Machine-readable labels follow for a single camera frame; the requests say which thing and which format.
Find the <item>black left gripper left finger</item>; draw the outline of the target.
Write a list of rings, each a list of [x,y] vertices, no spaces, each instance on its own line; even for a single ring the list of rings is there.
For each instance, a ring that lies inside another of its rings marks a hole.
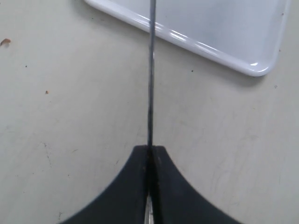
[[[89,205],[64,224],[143,224],[148,193],[148,147],[135,146],[122,170]]]

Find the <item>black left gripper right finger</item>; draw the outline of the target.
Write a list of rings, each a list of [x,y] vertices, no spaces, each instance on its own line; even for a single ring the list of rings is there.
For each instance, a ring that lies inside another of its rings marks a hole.
[[[238,224],[208,200],[183,177],[165,147],[152,148],[155,194],[153,197],[156,224]]]

